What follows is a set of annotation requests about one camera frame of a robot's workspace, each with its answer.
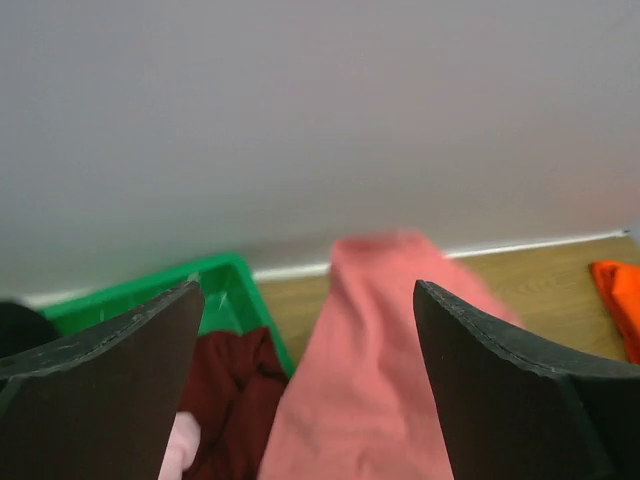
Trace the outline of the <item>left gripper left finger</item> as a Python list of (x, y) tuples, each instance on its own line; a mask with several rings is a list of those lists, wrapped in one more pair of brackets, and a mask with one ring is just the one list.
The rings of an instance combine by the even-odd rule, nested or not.
[(2, 478), (157, 478), (204, 303), (185, 282), (2, 359)]

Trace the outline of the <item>salmon pink t-shirt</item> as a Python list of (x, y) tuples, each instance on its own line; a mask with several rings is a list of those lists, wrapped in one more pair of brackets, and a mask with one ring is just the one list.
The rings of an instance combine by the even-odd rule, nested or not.
[(260, 478), (451, 477), (414, 318), (419, 280), (517, 322), (418, 231), (336, 241), (329, 294), (280, 399)]

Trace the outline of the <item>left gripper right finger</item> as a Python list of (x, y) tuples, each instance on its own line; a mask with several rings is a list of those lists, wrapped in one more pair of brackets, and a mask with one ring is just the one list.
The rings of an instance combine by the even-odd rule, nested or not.
[(414, 315), (457, 479), (635, 479), (639, 369), (546, 340), (441, 286)]

